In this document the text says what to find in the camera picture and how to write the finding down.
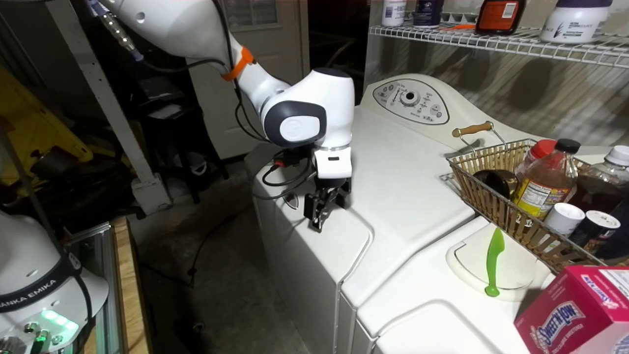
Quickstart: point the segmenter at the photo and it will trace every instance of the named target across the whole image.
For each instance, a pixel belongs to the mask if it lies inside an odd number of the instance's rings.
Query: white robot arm
[[[308,199],[310,226],[320,228],[338,189],[351,177],[353,83],[341,73],[310,71],[288,87],[271,77],[226,30],[218,0],[86,0],[135,61],[143,55],[115,18],[159,49],[188,59],[212,59],[235,81],[259,114],[269,142],[314,148],[316,197]]]

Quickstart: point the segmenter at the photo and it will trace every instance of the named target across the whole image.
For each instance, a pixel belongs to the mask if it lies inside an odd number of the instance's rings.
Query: metal shelf
[[[626,36],[597,36],[597,41],[587,45],[544,43],[538,41],[538,30],[526,28],[512,36],[477,36],[448,28],[371,26],[369,36],[629,69]]]

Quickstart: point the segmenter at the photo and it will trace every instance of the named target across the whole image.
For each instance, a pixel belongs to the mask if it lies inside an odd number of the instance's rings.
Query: orange joint ring
[[[233,65],[231,71],[224,73],[222,79],[235,81],[241,75],[241,71],[253,61],[255,61],[253,53],[249,49],[241,47],[239,61]]]

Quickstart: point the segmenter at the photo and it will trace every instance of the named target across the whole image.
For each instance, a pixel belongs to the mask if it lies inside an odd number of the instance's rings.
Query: green spatula
[[[505,250],[505,236],[503,230],[495,228],[489,248],[487,248],[487,287],[485,287],[485,295],[487,297],[497,297],[499,289],[495,285],[495,266],[497,266],[497,256]]]

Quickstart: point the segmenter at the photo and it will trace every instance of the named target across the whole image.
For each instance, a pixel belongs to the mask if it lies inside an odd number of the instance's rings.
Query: floor
[[[129,222],[153,352],[308,354],[269,281],[245,163],[226,167],[229,177],[198,205],[182,193],[172,209]]]

